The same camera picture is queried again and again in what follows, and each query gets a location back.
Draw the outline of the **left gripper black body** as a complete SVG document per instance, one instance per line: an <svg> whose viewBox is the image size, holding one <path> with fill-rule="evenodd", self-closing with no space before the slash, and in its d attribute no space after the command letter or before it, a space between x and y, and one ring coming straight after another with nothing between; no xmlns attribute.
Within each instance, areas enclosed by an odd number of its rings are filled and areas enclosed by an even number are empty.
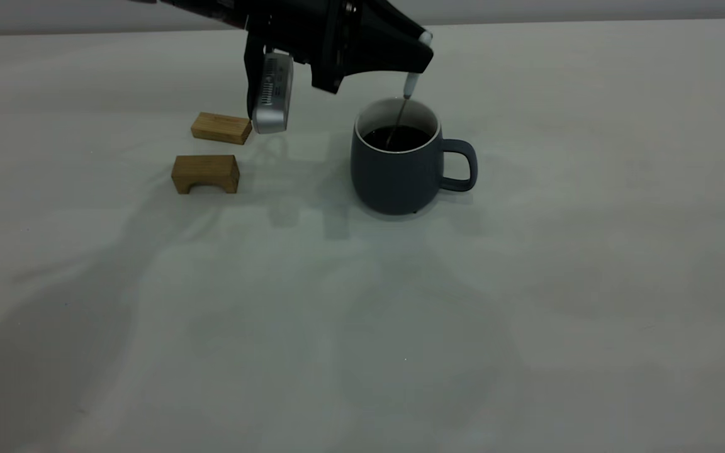
<svg viewBox="0 0 725 453"><path fill-rule="evenodd" d="M312 68L312 86L335 94L353 43L354 1L245 1L245 75L258 94L266 55L280 50Z"/></svg>

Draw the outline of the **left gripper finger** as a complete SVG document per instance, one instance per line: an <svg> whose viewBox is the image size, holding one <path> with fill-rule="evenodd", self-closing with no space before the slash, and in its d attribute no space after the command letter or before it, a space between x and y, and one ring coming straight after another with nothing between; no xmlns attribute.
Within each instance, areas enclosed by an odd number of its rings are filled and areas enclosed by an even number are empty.
<svg viewBox="0 0 725 453"><path fill-rule="evenodd" d="M389 1L354 1L356 48L431 46L432 33L406 16Z"/></svg>
<svg viewBox="0 0 725 453"><path fill-rule="evenodd" d="M366 72L423 74L434 58L428 44L412 36L363 36L344 57L344 75Z"/></svg>

